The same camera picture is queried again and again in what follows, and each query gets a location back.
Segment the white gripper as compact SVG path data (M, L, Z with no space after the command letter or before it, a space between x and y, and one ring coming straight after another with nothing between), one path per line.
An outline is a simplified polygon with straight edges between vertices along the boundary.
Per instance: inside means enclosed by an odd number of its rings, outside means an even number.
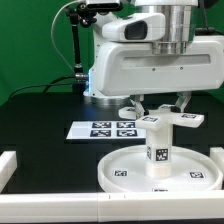
M197 36L180 55L154 55L149 43L107 42L98 53L95 83L106 96L134 95L137 119L148 113L144 94L178 92L172 111L183 113L189 91L224 83L224 36Z

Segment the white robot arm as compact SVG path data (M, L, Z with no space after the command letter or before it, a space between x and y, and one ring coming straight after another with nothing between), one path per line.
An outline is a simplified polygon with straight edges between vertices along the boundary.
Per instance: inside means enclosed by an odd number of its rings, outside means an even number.
M120 0L86 0L95 11L94 64L84 96L101 104L133 95L138 116L146 94L177 92L183 111L195 90L224 83L224 36L192 24L200 0L134 0L137 12L118 18Z

